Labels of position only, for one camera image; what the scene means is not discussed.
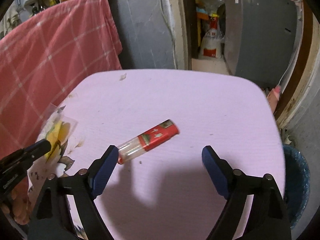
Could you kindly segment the left hand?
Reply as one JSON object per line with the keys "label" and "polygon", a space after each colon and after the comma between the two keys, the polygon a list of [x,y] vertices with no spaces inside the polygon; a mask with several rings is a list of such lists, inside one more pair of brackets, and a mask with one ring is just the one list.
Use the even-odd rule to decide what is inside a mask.
{"label": "left hand", "polygon": [[1,210],[5,214],[12,211],[14,220],[17,224],[26,225],[30,220],[30,202],[28,199],[28,178],[25,177],[17,186],[11,191],[12,208],[9,209],[6,205],[1,204]]}

